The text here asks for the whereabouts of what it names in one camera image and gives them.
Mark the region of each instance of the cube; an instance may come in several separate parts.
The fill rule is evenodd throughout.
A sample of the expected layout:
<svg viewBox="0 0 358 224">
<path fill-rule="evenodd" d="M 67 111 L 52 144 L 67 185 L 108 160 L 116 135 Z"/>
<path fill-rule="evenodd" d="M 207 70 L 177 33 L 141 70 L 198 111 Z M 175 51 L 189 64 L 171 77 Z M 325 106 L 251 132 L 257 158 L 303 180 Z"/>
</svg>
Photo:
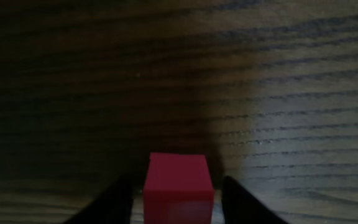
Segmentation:
<svg viewBox="0 0 358 224">
<path fill-rule="evenodd" d="M 214 189 L 204 155 L 151 153 L 145 224 L 210 224 Z"/>
</svg>

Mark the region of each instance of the red cube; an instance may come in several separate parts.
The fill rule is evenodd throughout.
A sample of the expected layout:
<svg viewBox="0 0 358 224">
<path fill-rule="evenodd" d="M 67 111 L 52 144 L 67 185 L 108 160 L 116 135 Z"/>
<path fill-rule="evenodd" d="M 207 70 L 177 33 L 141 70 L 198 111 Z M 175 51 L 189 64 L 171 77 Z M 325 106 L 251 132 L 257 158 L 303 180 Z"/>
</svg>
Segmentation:
<svg viewBox="0 0 358 224">
<path fill-rule="evenodd" d="M 210 224 L 214 189 L 204 155 L 151 153 L 145 224 Z"/>
</svg>

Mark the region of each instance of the wooden table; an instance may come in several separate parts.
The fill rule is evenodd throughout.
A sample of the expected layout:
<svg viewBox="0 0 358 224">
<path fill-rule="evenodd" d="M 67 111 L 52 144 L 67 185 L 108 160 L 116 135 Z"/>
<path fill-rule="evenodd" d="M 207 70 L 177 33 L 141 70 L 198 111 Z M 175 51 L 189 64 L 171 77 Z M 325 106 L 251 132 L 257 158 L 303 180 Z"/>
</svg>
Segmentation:
<svg viewBox="0 0 358 224">
<path fill-rule="evenodd" d="M 358 0 L 0 0 L 0 224 L 61 223 L 152 151 L 358 223 Z"/>
</svg>

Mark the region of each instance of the cube's front face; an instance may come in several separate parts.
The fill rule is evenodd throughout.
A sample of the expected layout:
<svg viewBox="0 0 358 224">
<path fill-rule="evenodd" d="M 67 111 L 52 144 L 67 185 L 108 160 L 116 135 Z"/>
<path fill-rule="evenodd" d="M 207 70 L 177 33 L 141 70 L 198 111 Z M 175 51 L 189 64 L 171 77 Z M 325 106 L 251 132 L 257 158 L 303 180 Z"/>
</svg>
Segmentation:
<svg viewBox="0 0 358 224">
<path fill-rule="evenodd" d="M 204 156 L 152 154 L 143 191 L 145 224 L 210 224 L 214 190 Z"/>
<path fill-rule="evenodd" d="M 210 224 L 213 192 L 197 194 L 199 193 L 144 194 L 145 224 Z"/>
</svg>

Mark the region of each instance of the cube's top face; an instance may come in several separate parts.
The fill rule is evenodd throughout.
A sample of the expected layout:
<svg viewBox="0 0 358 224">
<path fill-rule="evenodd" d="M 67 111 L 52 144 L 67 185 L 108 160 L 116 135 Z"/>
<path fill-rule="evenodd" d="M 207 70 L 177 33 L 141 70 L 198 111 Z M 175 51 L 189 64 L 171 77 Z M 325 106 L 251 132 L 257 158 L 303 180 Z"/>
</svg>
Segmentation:
<svg viewBox="0 0 358 224">
<path fill-rule="evenodd" d="M 144 190 L 212 191 L 205 156 L 151 153 Z"/>
</svg>

